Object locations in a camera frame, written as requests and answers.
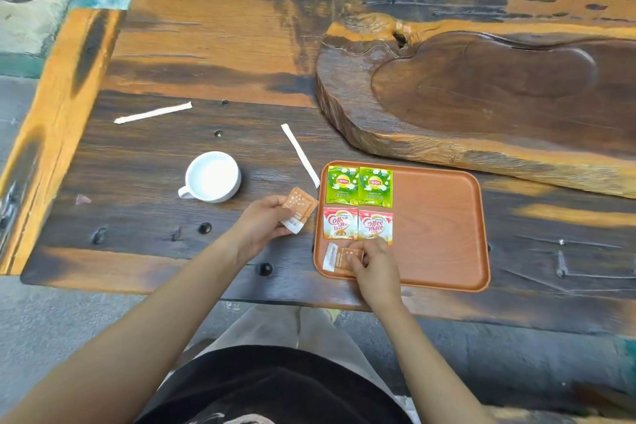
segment beige pants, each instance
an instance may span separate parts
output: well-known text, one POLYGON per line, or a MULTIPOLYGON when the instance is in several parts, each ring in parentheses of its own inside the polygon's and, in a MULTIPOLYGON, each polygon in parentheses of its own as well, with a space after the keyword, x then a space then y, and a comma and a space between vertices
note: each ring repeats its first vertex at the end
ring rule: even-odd
POLYGON ((334 327, 323 309, 255 305, 197 357, 235 345, 278 345, 312 352, 361 375, 393 397, 353 339, 334 327))

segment hand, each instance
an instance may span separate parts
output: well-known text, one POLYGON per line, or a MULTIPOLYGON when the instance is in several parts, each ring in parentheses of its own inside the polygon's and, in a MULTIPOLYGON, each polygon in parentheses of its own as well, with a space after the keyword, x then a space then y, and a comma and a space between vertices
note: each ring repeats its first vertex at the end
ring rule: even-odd
POLYGON ((356 241, 349 248, 361 248, 364 251, 363 260, 368 263, 366 266, 352 255, 348 255, 348 261, 354 269, 362 297, 374 314, 382 319, 386 314, 402 309, 404 304, 399 270, 391 247, 382 238, 372 238, 356 241))
POLYGON ((272 238, 291 233, 279 223, 294 216, 293 210, 281 206, 285 198, 271 195, 256 200, 227 232, 228 238, 237 246, 237 257, 241 264, 256 257, 272 238))

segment cup handle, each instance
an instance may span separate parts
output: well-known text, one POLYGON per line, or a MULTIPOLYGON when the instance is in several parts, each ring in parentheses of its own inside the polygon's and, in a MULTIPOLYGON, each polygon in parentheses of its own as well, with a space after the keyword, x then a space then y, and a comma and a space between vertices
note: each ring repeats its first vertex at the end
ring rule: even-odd
POLYGON ((194 198, 194 196, 192 196, 192 193, 190 193, 190 190, 187 186, 179 188, 179 191, 177 193, 179 194, 179 198, 184 198, 184 199, 194 198))

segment green tea packet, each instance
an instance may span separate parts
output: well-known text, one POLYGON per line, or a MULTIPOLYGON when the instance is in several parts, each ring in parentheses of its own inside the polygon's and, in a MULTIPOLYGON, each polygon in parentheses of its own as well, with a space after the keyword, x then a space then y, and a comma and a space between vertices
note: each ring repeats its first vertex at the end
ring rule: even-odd
POLYGON ((327 169, 326 203, 358 205, 358 169, 330 166, 327 169))
POLYGON ((360 204, 393 207, 393 171, 360 168, 360 204))

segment wooden table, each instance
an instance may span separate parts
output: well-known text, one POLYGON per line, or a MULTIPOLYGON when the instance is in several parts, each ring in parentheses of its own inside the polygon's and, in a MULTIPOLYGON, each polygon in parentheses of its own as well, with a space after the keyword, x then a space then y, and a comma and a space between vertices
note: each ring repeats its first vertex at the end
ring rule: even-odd
MULTIPOLYGON (((18 182, 0 271, 21 275, 27 284, 151 292, 226 231, 254 199, 286 194, 292 186, 316 193, 282 123, 290 125, 317 171, 333 159, 387 161, 349 146, 315 105, 315 57, 321 35, 338 17, 373 10, 421 21, 574 18, 616 26, 622 19, 636 20, 634 5, 634 0, 133 0, 125 17, 117 11, 71 12, 0 181, 0 195, 18 182), (607 6, 602 16, 586 8, 592 2, 607 6), (188 101, 191 110, 113 123, 122 115, 188 101), (180 200, 187 165, 210 150, 237 160, 243 173, 238 194, 222 204, 180 200), (207 235, 198 232, 204 222, 212 225, 207 235)), ((636 336, 636 201, 476 176, 491 248, 490 287, 481 293, 403 287, 410 310, 636 336)), ((322 277, 314 269, 314 221, 250 262, 224 298, 366 309, 355 283, 322 277), (259 274, 264 262, 274 268, 269 276, 259 274)))

